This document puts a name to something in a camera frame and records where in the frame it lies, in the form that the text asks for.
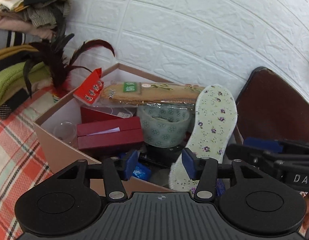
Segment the brown cardboard box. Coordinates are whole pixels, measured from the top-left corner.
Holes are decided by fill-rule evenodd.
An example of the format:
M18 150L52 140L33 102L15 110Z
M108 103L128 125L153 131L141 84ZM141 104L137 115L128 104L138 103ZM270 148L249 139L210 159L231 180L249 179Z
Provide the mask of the brown cardboard box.
M172 148L144 145L139 162L152 171L148 181L131 178L123 183L126 192L167 192L169 187L194 190L197 182L188 178L181 161L181 150L188 147L198 157L211 157L220 164L238 120L235 99L220 85L206 87L196 105L194 129L189 140ZM35 132L52 173L56 173L78 159L99 164L104 157L96 152L81 152L77 146L76 126L82 124L81 103L68 93L35 122Z

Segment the dark red gift box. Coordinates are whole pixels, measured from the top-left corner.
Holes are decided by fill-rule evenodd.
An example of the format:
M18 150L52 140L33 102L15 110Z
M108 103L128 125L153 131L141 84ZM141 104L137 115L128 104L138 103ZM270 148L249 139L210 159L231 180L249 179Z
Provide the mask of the dark red gift box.
M140 118L119 118L77 125L80 151L130 150L144 142Z

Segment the floral white insole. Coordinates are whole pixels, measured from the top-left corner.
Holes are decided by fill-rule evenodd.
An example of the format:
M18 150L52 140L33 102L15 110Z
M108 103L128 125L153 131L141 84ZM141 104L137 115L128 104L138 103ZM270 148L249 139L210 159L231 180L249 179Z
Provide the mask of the floral white insole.
M206 87L195 105L195 124L186 148L199 158L223 161L238 113L231 92L221 85Z

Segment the dark brown headboard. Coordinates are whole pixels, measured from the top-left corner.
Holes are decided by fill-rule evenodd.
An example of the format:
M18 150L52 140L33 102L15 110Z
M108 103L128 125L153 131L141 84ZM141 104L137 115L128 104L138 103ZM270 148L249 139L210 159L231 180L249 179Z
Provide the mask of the dark brown headboard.
M309 143L309 103L274 71L258 67L237 100L235 141L248 137Z

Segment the clear glass cup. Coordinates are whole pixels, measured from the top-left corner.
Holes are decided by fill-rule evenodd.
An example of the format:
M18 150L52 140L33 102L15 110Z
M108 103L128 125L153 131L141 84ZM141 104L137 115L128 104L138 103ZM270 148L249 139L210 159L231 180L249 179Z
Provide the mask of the clear glass cup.
M57 139L70 145L76 138L76 125L69 121L64 121L54 127L52 134Z

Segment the red packet with characters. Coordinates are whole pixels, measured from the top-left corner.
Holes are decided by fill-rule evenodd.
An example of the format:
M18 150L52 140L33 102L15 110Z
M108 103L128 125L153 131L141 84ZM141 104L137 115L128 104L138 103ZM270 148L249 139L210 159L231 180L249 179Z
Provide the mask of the red packet with characters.
M102 69L95 69L74 91L73 96L88 106L94 105L100 97L104 85L101 76Z

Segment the plaid red green blanket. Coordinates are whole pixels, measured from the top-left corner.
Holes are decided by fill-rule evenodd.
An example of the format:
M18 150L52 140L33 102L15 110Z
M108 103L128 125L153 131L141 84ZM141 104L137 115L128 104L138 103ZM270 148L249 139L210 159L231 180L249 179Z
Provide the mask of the plaid red green blanket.
M22 234L14 205L24 192L51 176L33 122L54 103L52 89L43 88L7 119L0 118L0 239Z

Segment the pile of folded clothes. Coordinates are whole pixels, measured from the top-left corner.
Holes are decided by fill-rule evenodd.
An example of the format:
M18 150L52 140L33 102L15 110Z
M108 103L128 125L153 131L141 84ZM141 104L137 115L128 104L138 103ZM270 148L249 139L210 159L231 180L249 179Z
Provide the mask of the pile of folded clothes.
M23 78L25 62L36 53L31 42L50 43L72 0L0 0L0 118L30 98ZM39 63L29 74L32 94L53 85L49 67Z

